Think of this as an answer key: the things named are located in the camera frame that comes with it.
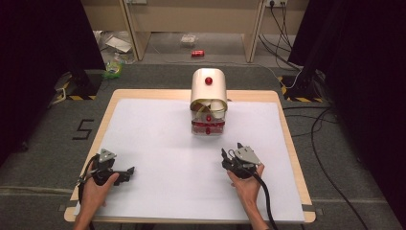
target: black curtain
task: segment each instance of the black curtain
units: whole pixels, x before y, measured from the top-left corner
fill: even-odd
[[[310,0],[290,61],[305,64],[311,49],[327,49],[317,68],[326,73],[334,106],[351,141],[395,215],[406,228],[406,1],[351,1],[313,46],[334,1]]]
[[[0,1],[0,164],[27,141],[65,73],[104,69],[79,0]]]

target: cylindrical object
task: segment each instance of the cylindrical object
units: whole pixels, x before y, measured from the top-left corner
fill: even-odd
[[[204,50],[192,51],[192,57],[204,57]]]
[[[227,91],[224,73],[219,69],[198,69],[192,79],[192,133],[198,135],[223,133],[226,111]]]

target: power outlet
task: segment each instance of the power outlet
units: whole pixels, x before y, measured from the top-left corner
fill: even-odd
[[[271,1],[272,0],[266,0],[265,1],[265,6],[266,7],[271,7]],[[282,3],[284,3],[284,5],[287,5],[287,0],[273,0],[274,1],[274,8],[281,8],[282,7]]]

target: gray carpet floor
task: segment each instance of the gray carpet floor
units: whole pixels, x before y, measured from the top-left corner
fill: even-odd
[[[13,153],[0,168],[1,229],[71,229],[63,218],[85,158],[114,90],[119,88],[190,89],[192,74],[204,65],[126,65],[118,79],[104,80],[94,101],[64,101],[51,106],[28,140],[28,149]],[[359,219],[324,175],[313,151],[310,130],[323,103],[293,103],[283,99],[278,80],[259,66],[216,66],[226,76],[227,89],[274,90],[293,137],[317,219],[304,226],[279,224],[280,229],[363,229]],[[276,76],[291,72],[273,69]],[[391,208],[357,160],[337,111],[331,109],[315,127],[314,145],[323,167],[351,202],[369,229],[401,229]],[[77,131],[80,122],[86,132]],[[96,229],[135,229],[130,223],[96,223]]]

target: red can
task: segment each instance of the red can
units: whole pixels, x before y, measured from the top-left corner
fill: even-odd
[[[192,51],[192,57],[204,57],[204,50]]]

